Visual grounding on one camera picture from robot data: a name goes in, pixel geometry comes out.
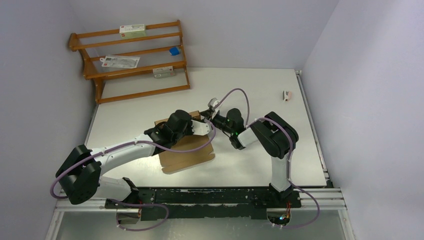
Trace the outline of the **brown cardboard box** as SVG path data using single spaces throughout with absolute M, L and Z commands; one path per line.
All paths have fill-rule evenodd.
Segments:
M 157 120 L 154 123 L 159 124 L 166 120 L 167 118 Z M 184 151 L 184 153 L 164 151 L 158 154 L 162 172 L 168 175 L 174 174 L 189 167 L 213 160 L 215 154 L 213 153 L 214 149 L 210 143 L 199 150 L 192 151 L 204 145 L 209 140 L 210 138 L 207 135 L 185 135 L 171 147 L 172 150 Z

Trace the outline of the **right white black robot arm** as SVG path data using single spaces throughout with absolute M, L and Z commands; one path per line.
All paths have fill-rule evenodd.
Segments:
M 271 157 L 270 187 L 273 191 L 270 193 L 270 202 L 275 207 L 287 203 L 294 188 L 290 158 L 299 140 L 297 131 L 273 111 L 248 126 L 244 125 L 245 120 L 237 108 L 230 109 L 226 116 L 212 108 L 202 111 L 200 115 L 226 134 L 237 150 L 243 150 L 256 142 L 261 144 Z

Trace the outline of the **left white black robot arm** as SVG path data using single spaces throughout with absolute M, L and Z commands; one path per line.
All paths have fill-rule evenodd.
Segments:
M 194 118 L 176 110 L 167 121 L 158 123 L 131 141 L 102 148 L 75 147 L 56 172 L 56 178 L 70 203 L 79 205 L 91 198 L 119 201 L 132 208 L 139 202 L 139 190 L 127 177 L 110 178 L 104 174 L 134 160 L 151 157 L 193 135 Z

